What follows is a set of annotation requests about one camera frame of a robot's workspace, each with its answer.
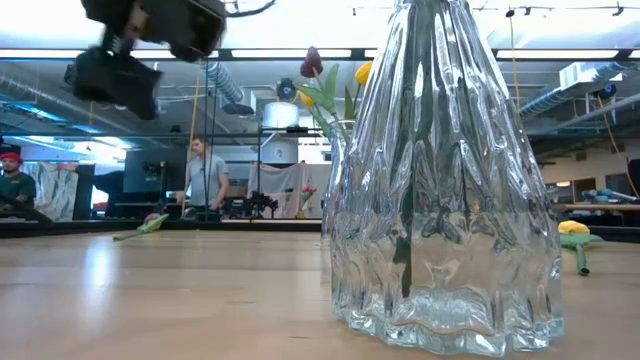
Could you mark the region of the pale pink hanging cloth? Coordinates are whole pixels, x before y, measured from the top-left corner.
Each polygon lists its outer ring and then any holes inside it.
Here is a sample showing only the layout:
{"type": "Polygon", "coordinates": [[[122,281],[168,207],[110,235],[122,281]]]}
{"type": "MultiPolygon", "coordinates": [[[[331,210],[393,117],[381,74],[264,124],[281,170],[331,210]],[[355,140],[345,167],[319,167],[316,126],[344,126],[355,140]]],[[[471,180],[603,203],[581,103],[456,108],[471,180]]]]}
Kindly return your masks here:
{"type": "Polygon", "coordinates": [[[310,166],[304,162],[286,168],[253,163],[249,168],[247,196],[258,190],[278,202],[275,211],[265,208],[261,212],[263,217],[293,219],[301,209],[302,190],[310,185],[310,166]]]}

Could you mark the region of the dark red artificial tulip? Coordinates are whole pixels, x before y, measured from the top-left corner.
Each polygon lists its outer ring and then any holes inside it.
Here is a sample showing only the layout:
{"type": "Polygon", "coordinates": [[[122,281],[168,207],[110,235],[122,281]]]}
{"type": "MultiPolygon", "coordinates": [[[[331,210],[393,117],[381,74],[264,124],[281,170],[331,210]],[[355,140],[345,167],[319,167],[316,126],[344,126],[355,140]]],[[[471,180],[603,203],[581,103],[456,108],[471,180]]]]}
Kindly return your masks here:
{"type": "Polygon", "coordinates": [[[322,57],[318,49],[313,46],[309,47],[300,66],[300,75],[306,79],[315,80],[316,83],[299,84],[296,89],[312,98],[320,108],[322,115],[328,120],[330,130],[335,130],[345,142],[348,142],[349,136],[345,126],[340,122],[335,104],[339,65],[334,64],[328,70],[325,78],[321,79],[323,70],[322,57]]]}
{"type": "Polygon", "coordinates": [[[147,234],[158,230],[164,221],[169,217],[168,214],[152,213],[149,214],[143,223],[131,234],[116,235],[113,237],[114,242],[124,241],[139,235],[147,234]]]}

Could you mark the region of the black aluminium table frame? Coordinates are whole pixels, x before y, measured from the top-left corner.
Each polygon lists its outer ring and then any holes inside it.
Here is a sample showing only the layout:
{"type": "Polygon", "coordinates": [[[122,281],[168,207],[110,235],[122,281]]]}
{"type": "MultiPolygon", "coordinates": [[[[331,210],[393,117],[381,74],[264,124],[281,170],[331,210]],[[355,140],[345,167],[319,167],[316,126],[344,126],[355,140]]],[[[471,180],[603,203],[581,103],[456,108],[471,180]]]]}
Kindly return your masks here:
{"type": "MultiPolygon", "coordinates": [[[[83,233],[132,231],[141,224],[136,220],[90,220],[37,223],[0,219],[0,239],[38,236],[71,235],[83,233]]],[[[310,232],[320,233],[322,221],[312,220],[246,220],[232,219],[222,222],[165,221],[162,230],[206,230],[206,231],[266,231],[266,232],[310,232]]],[[[591,233],[609,242],[640,244],[640,227],[592,226],[591,233]]]]}

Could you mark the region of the silver spiral ventilation duct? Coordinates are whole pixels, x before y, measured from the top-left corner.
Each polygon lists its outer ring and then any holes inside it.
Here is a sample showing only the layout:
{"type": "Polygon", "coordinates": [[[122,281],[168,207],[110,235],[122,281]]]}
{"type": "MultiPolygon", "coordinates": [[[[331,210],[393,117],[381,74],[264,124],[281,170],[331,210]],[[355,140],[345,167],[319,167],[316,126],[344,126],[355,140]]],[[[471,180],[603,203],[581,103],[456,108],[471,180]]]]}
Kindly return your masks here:
{"type": "Polygon", "coordinates": [[[579,95],[584,95],[585,93],[594,92],[602,89],[606,85],[610,83],[614,83],[616,81],[621,81],[625,75],[630,73],[634,73],[640,71],[640,62],[634,61],[613,61],[618,63],[624,63],[627,68],[624,72],[620,73],[620,77],[616,80],[603,82],[603,83],[586,83],[579,84],[575,87],[572,87],[567,90],[560,90],[559,83],[555,87],[548,87],[543,89],[537,95],[534,95],[531,98],[528,98],[521,106],[520,106],[520,116],[523,118],[532,117],[539,114],[542,114],[552,108],[555,108],[562,103],[575,98],[579,95]]]}
{"type": "Polygon", "coordinates": [[[241,104],[244,93],[222,63],[207,61],[201,69],[207,92],[217,92],[226,101],[227,106],[235,107],[241,104]]]}

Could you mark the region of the white ceiling air unit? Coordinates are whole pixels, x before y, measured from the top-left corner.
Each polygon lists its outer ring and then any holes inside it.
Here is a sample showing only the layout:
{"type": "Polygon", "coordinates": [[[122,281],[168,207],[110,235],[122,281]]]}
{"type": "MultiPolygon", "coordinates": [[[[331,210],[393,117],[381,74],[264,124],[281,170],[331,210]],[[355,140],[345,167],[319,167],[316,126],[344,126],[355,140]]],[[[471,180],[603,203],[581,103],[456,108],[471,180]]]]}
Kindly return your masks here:
{"type": "Polygon", "coordinates": [[[574,62],[559,72],[559,89],[567,90],[579,84],[603,83],[616,80],[626,70],[624,63],[574,62]]]}

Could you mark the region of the black monitor screen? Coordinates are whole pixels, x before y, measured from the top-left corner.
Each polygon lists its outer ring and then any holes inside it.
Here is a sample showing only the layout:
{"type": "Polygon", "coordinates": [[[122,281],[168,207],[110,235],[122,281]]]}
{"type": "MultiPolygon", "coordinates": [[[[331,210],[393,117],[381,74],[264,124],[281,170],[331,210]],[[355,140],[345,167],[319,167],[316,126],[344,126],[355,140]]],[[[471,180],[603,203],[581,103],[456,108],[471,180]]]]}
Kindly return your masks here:
{"type": "Polygon", "coordinates": [[[186,148],[150,148],[128,151],[123,191],[151,193],[184,189],[186,148]]]}

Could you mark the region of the background flower bouquet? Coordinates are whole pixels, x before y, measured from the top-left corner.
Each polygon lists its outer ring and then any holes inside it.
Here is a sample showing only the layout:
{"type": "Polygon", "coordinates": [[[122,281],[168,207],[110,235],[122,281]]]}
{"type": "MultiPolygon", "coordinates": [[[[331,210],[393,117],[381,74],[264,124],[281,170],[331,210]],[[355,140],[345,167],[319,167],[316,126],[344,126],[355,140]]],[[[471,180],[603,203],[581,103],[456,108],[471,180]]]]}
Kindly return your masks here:
{"type": "Polygon", "coordinates": [[[297,217],[299,219],[304,219],[306,214],[309,212],[311,205],[310,200],[317,192],[316,188],[306,187],[301,190],[300,193],[300,206],[297,213],[297,217]]]}

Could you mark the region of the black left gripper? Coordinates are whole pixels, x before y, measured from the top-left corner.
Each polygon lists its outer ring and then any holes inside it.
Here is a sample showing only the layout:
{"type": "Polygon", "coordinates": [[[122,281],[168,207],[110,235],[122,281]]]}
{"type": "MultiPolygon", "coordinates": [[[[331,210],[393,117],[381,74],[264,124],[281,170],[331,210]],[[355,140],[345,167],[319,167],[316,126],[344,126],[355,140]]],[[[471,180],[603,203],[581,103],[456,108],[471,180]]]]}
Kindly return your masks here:
{"type": "Polygon", "coordinates": [[[192,63],[210,56],[226,29],[220,0],[80,1],[88,19],[105,25],[102,48],[80,53],[65,83],[80,100],[124,106],[142,120],[157,117],[154,92],[163,73],[129,55],[135,43],[167,44],[175,58],[192,63]]]}

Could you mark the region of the teal objects on table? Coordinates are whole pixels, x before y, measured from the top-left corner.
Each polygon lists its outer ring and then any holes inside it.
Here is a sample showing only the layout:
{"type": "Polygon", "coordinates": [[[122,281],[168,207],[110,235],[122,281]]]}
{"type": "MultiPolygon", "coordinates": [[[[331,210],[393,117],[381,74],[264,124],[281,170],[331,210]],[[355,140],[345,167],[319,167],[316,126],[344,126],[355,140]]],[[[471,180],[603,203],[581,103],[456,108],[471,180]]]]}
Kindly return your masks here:
{"type": "Polygon", "coordinates": [[[640,198],[611,189],[586,190],[581,195],[585,201],[593,204],[640,204],[640,198]]]}

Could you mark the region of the yellow artificial tulip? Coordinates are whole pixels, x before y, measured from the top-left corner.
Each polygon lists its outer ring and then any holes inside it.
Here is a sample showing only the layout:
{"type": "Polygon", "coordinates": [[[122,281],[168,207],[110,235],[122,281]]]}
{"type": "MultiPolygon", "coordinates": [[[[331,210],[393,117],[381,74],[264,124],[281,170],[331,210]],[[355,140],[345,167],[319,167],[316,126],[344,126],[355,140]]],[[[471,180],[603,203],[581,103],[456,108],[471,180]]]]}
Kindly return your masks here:
{"type": "Polygon", "coordinates": [[[328,120],[322,115],[320,108],[314,103],[311,97],[301,92],[300,90],[297,91],[297,97],[301,100],[302,104],[308,109],[314,122],[322,130],[323,136],[329,139],[331,134],[330,125],[328,120]]]}
{"type": "Polygon", "coordinates": [[[368,61],[361,65],[355,72],[354,81],[356,83],[356,91],[354,94],[350,92],[348,86],[345,87],[344,118],[346,120],[355,120],[357,117],[359,95],[361,91],[366,87],[372,65],[373,62],[368,61]]]}
{"type": "Polygon", "coordinates": [[[588,276],[590,270],[587,266],[585,248],[592,243],[601,243],[604,239],[592,234],[584,224],[566,220],[558,224],[560,243],[563,248],[572,250],[576,255],[576,269],[580,276],[588,276]]]}

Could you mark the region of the person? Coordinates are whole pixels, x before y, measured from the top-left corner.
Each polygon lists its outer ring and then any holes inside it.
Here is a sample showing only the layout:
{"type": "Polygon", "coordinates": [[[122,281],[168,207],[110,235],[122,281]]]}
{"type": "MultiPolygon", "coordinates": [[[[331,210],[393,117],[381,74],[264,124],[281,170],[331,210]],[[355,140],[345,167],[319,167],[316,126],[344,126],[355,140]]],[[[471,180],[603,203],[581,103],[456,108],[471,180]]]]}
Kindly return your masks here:
{"type": "Polygon", "coordinates": [[[199,212],[222,207],[229,189],[229,169],[204,137],[195,136],[190,142],[185,181],[185,189],[174,193],[176,201],[185,206],[182,219],[195,220],[199,212]]]}
{"type": "Polygon", "coordinates": [[[23,159],[14,152],[0,155],[0,214],[29,215],[34,210],[36,182],[21,170],[23,159]]]}

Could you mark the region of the white cylindrical fixture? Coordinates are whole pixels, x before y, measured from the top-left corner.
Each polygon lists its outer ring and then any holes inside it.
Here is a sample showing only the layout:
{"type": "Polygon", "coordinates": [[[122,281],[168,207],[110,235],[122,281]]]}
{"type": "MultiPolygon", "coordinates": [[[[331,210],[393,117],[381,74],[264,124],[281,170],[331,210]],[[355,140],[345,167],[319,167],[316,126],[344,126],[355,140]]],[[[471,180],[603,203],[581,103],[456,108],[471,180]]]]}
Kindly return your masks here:
{"type": "Polygon", "coordinates": [[[299,142],[292,138],[272,138],[261,146],[261,161],[268,164],[295,164],[299,142]]]}
{"type": "Polygon", "coordinates": [[[288,128],[299,125],[299,108],[289,102],[270,102],[264,106],[264,128],[288,128]]]}

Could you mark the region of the ribbed clear glass vase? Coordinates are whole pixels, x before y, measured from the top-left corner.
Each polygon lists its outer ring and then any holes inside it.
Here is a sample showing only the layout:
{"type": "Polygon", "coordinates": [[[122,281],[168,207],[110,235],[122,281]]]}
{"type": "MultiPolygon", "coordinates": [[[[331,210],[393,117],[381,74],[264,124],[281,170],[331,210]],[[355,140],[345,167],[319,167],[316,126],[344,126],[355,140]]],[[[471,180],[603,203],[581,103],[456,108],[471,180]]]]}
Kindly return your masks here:
{"type": "Polygon", "coordinates": [[[561,246],[546,189],[498,64],[467,0],[396,0],[361,101],[353,190],[331,250],[335,316],[390,345],[500,357],[562,335],[561,246]],[[392,180],[411,30],[432,32],[429,149],[437,201],[406,299],[392,180]]]}

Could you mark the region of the wooden background table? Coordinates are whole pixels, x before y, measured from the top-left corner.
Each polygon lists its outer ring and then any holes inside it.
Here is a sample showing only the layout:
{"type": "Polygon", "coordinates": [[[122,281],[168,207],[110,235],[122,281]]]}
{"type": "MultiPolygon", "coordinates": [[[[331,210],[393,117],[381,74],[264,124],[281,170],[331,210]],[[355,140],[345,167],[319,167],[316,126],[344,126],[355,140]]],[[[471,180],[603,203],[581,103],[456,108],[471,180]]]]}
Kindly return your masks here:
{"type": "Polygon", "coordinates": [[[562,220],[587,225],[640,227],[640,204],[553,204],[562,220]]]}

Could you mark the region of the marbled fabric panel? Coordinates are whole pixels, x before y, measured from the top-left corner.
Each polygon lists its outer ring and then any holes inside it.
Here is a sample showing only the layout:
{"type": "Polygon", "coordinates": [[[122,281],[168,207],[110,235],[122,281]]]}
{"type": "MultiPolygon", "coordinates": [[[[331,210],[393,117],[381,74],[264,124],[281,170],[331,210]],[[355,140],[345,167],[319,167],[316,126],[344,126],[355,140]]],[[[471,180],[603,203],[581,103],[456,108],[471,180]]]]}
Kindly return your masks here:
{"type": "Polygon", "coordinates": [[[35,209],[54,222],[71,221],[79,175],[46,162],[27,163],[22,170],[35,180],[35,209]]]}

